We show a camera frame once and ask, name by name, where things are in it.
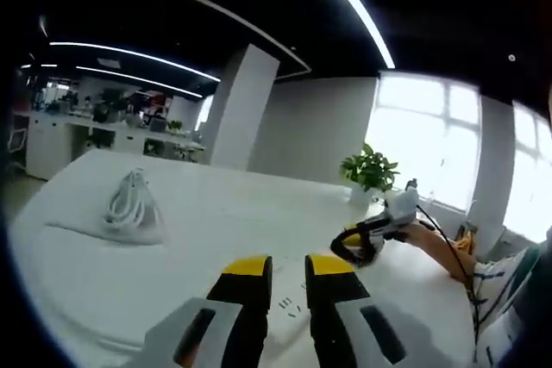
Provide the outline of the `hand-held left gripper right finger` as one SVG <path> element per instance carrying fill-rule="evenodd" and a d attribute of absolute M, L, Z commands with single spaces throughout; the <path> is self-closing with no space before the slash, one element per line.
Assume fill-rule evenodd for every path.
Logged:
<path fill-rule="evenodd" d="M 304 264 L 310 336 L 320 366 L 392 367 L 405 361 L 405 346 L 351 264 L 318 253 L 306 255 Z"/>

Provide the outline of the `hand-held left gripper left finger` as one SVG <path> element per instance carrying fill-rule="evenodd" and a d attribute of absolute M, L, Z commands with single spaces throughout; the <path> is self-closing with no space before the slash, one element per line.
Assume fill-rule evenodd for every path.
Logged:
<path fill-rule="evenodd" d="M 150 329 L 146 367 L 256 367 L 267 337 L 273 258 L 227 265 L 205 297 L 193 297 Z"/>

